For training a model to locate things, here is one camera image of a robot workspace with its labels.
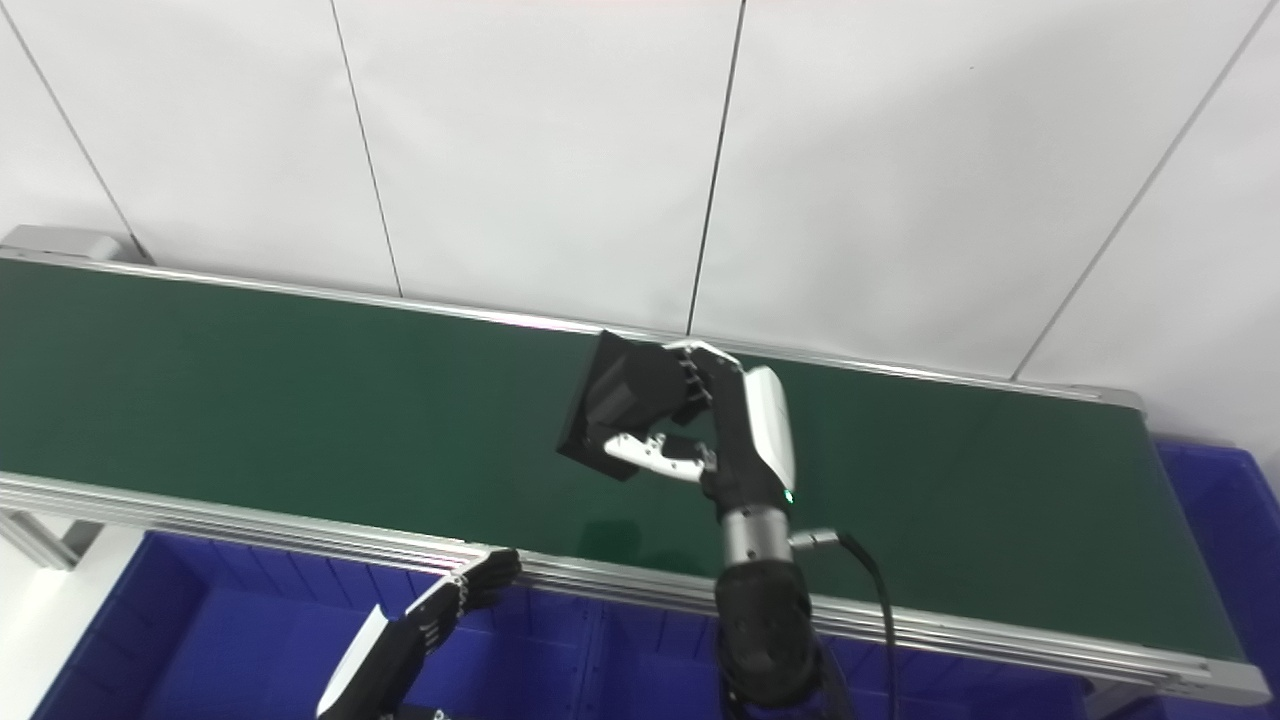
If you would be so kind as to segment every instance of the blue storage crate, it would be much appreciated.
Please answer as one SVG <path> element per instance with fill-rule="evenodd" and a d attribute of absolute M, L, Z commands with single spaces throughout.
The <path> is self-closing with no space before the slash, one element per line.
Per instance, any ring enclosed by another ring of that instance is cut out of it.
<path fill-rule="evenodd" d="M 1213 575 L 1245 656 L 1280 689 L 1280 506 L 1243 450 L 1157 442 L 1156 450 Z M 1280 701 L 1230 707 L 1151 700 L 1121 720 L 1280 720 Z"/>
<path fill-rule="evenodd" d="M 40 720 L 310 719 L 374 603 L 434 577 L 150 533 L 36 712 Z M 710 618 L 511 588 L 428 659 L 410 702 L 485 720 L 719 717 Z M 883 647 L 827 639 L 861 717 Z M 1082 720 L 1083 684 L 902 650 L 904 720 Z"/>
<path fill-rule="evenodd" d="M 35 714 L 310 720 L 369 610 L 435 577 L 148 533 Z M 593 602 L 511 588 L 463 619 L 410 692 L 477 717 L 572 717 Z"/>
<path fill-rule="evenodd" d="M 608 603 L 579 717 L 718 719 L 714 638 L 712 618 Z M 887 717 L 884 647 L 824 642 L 849 680 L 858 716 Z M 899 648 L 897 662 L 904 720 L 1084 719 L 1084 685 L 1076 678 L 906 648 Z"/>

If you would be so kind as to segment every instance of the robotic arm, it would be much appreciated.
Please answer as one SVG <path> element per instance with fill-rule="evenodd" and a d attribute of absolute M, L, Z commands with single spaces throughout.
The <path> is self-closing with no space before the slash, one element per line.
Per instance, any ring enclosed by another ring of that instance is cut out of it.
<path fill-rule="evenodd" d="M 714 448 L 650 434 L 659 420 L 687 424 L 707 410 Z M 851 715 L 844 680 L 829 671 L 833 662 L 810 626 L 809 592 L 792 561 L 795 456 L 773 370 L 745 370 L 700 341 L 659 347 L 604 332 L 557 450 L 620 480 L 645 468 L 696 482 L 716 505 L 724 547 L 716 582 L 717 661 L 727 714 L 742 716 L 744 702 L 790 707 L 826 689 L 832 711 Z M 809 546 L 819 542 L 814 533 L 803 537 Z"/>

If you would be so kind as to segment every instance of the robotic hand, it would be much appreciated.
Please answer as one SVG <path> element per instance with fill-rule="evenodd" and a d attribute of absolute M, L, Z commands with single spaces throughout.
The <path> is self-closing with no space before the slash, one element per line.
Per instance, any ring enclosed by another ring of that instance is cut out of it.
<path fill-rule="evenodd" d="M 659 420 L 684 425 L 705 410 L 714 450 L 650 434 Z M 852 715 L 844 678 L 810 626 L 809 591 L 792 561 L 795 456 L 773 370 L 744 370 L 700 341 L 637 345 L 604 332 L 557 451 L 620 480 L 646 468 L 696 482 L 714 502 L 724 541 L 724 571 L 716 582 L 717 661 L 728 716 L 744 716 L 744 703 L 796 706 L 819 689 L 828 696 L 827 712 Z M 835 537 L 803 533 L 796 544 Z"/>
<path fill-rule="evenodd" d="M 444 717 L 436 708 L 402 705 L 435 652 L 471 610 L 498 602 L 499 592 L 520 574 L 515 550 L 495 550 L 440 578 L 398 620 L 379 606 L 347 647 L 320 705 L 319 720 L 422 720 Z"/>

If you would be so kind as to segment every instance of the metal support leg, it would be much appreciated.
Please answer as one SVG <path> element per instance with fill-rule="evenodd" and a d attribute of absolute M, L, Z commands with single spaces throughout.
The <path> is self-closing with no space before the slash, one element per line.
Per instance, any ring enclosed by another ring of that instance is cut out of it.
<path fill-rule="evenodd" d="M 0 510 L 0 537 L 36 565 L 54 570 L 74 569 L 101 529 L 100 523 L 77 520 L 64 537 L 58 537 L 29 512 Z"/>
<path fill-rule="evenodd" d="M 1084 697 L 1084 714 L 1089 720 L 1105 720 L 1139 700 L 1156 694 L 1153 688 L 1093 680 L 1093 692 Z"/>

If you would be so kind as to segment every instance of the cable connector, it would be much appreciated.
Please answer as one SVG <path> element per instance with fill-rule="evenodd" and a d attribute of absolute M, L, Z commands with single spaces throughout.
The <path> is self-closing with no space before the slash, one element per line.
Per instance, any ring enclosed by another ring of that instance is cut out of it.
<path fill-rule="evenodd" d="M 791 550 L 813 550 L 824 544 L 840 544 L 840 533 L 831 528 L 797 530 L 787 538 Z"/>

